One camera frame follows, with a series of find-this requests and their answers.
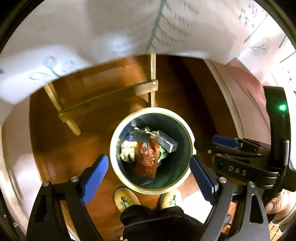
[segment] foot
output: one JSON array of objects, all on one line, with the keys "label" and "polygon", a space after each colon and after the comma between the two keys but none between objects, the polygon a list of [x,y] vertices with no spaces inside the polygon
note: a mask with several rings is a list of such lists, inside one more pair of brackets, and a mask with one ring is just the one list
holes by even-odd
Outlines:
[{"label": "foot", "polygon": [[161,196],[160,199],[160,209],[165,209],[168,207],[182,206],[182,196],[178,189],[174,189],[167,192]]},{"label": "foot", "polygon": [[137,196],[127,188],[118,189],[114,194],[114,201],[120,212],[132,205],[140,205]]}]

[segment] silver bolt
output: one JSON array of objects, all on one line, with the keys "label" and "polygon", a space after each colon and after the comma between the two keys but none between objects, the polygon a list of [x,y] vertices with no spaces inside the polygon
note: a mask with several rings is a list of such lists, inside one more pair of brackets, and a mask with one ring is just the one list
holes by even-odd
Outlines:
[{"label": "silver bolt", "polygon": [[255,187],[255,183],[249,182],[249,186],[252,187],[252,188],[254,188]]},{"label": "silver bolt", "polygon": [[42,183],[42,186],[47,187],[49,185],[49,181],[45,181]]},{"label": "silver bolt", "polygon": [[79,177],[77,176],[74,176],[74,177],[71,177],[71,182],[75,183],[79,180]]},{"label": "silver bolt", "polygon": [[219,182],[220,183],[227,183],[227,179],[225,177],[220,177]]}]

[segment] green light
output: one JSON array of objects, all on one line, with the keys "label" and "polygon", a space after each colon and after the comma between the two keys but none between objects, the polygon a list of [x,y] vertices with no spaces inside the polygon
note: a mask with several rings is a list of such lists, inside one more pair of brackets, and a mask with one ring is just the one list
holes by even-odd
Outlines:
[{"label": "green light", "polygon": [[279,109],[282,110],[282,111],[285,111],[286,108],[287,108],[287,107],[286,107],[286,105],[284,105],[284,104],[282,104],[282,105],[279,106]]}]

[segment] red wrapper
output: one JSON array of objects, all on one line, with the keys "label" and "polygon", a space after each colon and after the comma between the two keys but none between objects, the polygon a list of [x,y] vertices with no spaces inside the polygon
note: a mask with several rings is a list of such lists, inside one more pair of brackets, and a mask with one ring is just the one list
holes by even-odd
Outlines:
[{"label": "red wrapper", "polygon": [[157,161],[160,157],[159,144],[150,137],[150,142],[140,142],[135,149],[136,166],[134,172],[142,176],[155,178]]}]

